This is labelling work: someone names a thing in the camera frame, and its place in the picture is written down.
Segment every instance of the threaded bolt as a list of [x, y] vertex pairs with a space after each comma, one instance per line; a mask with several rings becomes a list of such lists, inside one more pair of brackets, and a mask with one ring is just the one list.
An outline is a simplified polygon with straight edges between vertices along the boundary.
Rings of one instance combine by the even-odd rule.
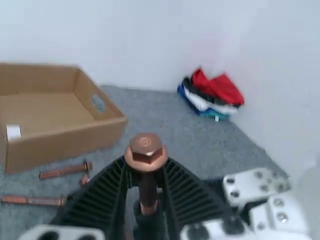
[[66, 203], [66, 197], [59, 198], [42, 198], [42, 197], [25, 197], [18, 195], [7, 195], [1, 197], [2, 204], [17, 204], [17, 205], [41, 205], [41, 206], [56, 206], [61, 207]]
[[88, 172], [93, 167], [92, 162], [84, 162], [83, 164], [77, 164], [73, 166], [68, 166], [61, 169], [56, 169], [52, 171], [45, 171], [39, 173], [39, 179], [49, 179], [60, 177], [68, 174], [76, 174], [80, 172]]
[[158, 206], [155, 172], [167, 162], [167, 149], [157, 135], [140, 133], [130, 140], [124, 152], [124, 159], [138, 174], [141, 213], [152, 215]]

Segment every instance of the metal screw head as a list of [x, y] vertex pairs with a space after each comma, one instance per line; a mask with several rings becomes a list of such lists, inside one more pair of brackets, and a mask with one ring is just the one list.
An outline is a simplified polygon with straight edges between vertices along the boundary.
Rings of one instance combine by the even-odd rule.
[[278, 186], [276, 186], [276, 190], [278, 193], [282, 193], [285, 191], [285, 186], [282, 183], [280, 183]]
[[162, 143], [154, 133], [139, 133], [130, 140], [134, 161], [152, 163], [162, 155]]
[[276, 207], [282, 208], [282, 207], [285, 205], [285, 202], [284, 202], [281, 198], [275, 198], [275, 199], [273, 200], [273, 204], [274, 204]]
[[285, 214], [284, 212], [279, 212], [276, 215], [276, 218], [283, 224], [285, 224], [288, 221], [288, 215]]
[[232, 191], [230, 195], [234, 198], [238, 198], [240, 196], [240, 193], [238, 191]]
[[259, 224], [256, 226], [257, 229], [263, 230], [265, 229], [266, 225], [263, 222], [259, 222]]
[[272, 177], [274, 177], [275, 179], [278, 178], [278, 177], [279, 177], [278, 172], [274, 171], [274, 172], [272, 173]]
[[260, 171], [256, 171], [256, 172], [254, 173], [254, 175], [255, 175], [255, 177], [258, 178], [258, 179], [262, 179], [262, 177], [264, 176], [264, 175], [262, 174], [262, 172], [260, 172]]
[[261, 185], [260, 190], [267, 193], [269, 191], [269, 187], [267, 185]]
[[234, 183], [235, 183], [235, 179], [234, 179], [233, 177], [230, 177], [230, 178], [227, 178], [227, 179], [226, 179], [226, 182], [227, 182], [228, 184], [234, 184]]
[[168, 160], [166, 146], [154, 133], [139, 133], [124, 151], [125, 162], [139, 172], [154, 172]]

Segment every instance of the screw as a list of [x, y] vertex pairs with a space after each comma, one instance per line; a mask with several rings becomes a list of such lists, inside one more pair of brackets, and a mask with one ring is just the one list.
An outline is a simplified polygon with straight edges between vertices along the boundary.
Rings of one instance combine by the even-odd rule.
[[280, 183], [277, 186], [276, 190], [277, 190], [278, 193], [282, 193], [285, 190], [285, 186], [282, 183]]
[[279, 177], [279, 174], [278, 174], [278, 172], [274, 171], [274, 172], [272, 173], [272, 176], [276, 179], [277, 177]]
[[234, 178], [228, 178], [227, 180], [226, 180], [226, 182], [228, 183], [228, 184], [234, 184], [235, 183], [235, 179]]
[[261, 185], [260, 190], [267, 193], [269, 191], [269, 187], [267, 185]]
[[158, 206], [155, 171], [168, 160], [166, 147], [153, 133], [140, 133], [130, 140], [124, 153], [125, 162], [138, 172], [140, 208], [143, 215], [152, 215]]
[[90, 181], [90, 178], [89, 178], [89, 175], [86, 173], [83, 175], [83, 177], [81, 178], [80, 180], [80, 185], [81, 186], [84, 186], [84, 185], [87, 185]]
[[257, 226], [256, 226], [259, 230], [263, 230], [265, 229], [265, 224], [263, 222], [260, 222]]
[[234, 198], [238, 198], [240, 196], [240, 193], [238, 191], [232, 191], [230, 195]]
[[285, 224], [288, 221], [288, 215], [285, 214], [284, 212], [279, 212], [276, 215], [276, 218], [283, 224]]
[[39, 173], [39, 179], [49, 179], [55, 178], [67, 174], [75, 174], [79, 172], [88, 172], [93, 167], [92, 162], [84, 162], [83, 164], [77, 164], [73, 166], [68, 166], [61, 169], [56, 169], [52, 171], [45, 171]]
[[65, 205], [66, 198], [29, 198], [25, 196], [8, 195], [1, 197], [2, 204], [18, 204], [18, 205], [42, 205], [42, 206], [57, 206]]
[[273, 204], [274, 204], [276, 207], [282, 208], [282, 207], [285, 205], [285, 202], [284, 202], [282, 199], [280, 199], [280, 198], [275, 198], [275, 199], [273, 200]]
[[255, 175], [258, 179], [262, 179], [262, 177], [263, 177], [263, 174], [262, 174], [262, 172], [260, 172], [260, 171], [256, 171], [256, 172], [254, 173], [254, 175]]

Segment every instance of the gray carpet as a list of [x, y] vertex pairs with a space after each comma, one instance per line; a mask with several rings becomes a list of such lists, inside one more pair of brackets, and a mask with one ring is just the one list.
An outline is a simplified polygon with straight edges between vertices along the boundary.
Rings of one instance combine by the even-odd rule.
[[[0, 169], [2, 195], [67, 195], [79, 187], [81, 173], [40, 181], [39, 171], [77, 164], [87, 159], [93, 162], [93, 176], [122, 155], [129, 139], [139, 132], [158, 134], [167, 145], [169, 155], [200, 178], [214, 178], [262, 166], [280, 170], [264, 150], [234, 124], [196, 116], [176, 93], [111, 86], [105, 86], [103, 90], [129, 119], [118, 143], [110, 149], [99, 149], [20, 174], [4, 175]], [[56, 209], [50, 207], [0, 205], [0, 239], [16, 240], [23, 231], [48, 223], [55, 213]]]

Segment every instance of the hex bolt head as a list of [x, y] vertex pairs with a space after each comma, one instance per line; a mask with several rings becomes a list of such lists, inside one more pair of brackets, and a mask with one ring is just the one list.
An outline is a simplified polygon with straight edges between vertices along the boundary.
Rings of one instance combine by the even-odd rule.
[[140, 172], [153, 172], [168, 160], [166, 147], [154, 133], [139, 133], [125, 149], [126, 163]]
[[279, 212], [276, 215], [276, 218], [283, 224], [285, 224], [288, 221], [288, 215], [284, 212]]
[[276, 207], [282, 208], [282, 207], [285, 205], [285, 202], [284, 202], [281, 198], [275, 198], [275, 199], [273, 200], [273, 204], [274, 204]]
[[254, 175], [255, 175], [255, 177], [258, 178], [258, 179], [262, 179], [262, 177], [263, 177], [263, 174], [262, 174], [262, 172], [260, 172], [260, 171], [256, 171], [256, 172], [254, 173]]
[[267, 185], [261, 185], [260, 190], [267, 193], [267, 192], [269, 192], [269, 187]]

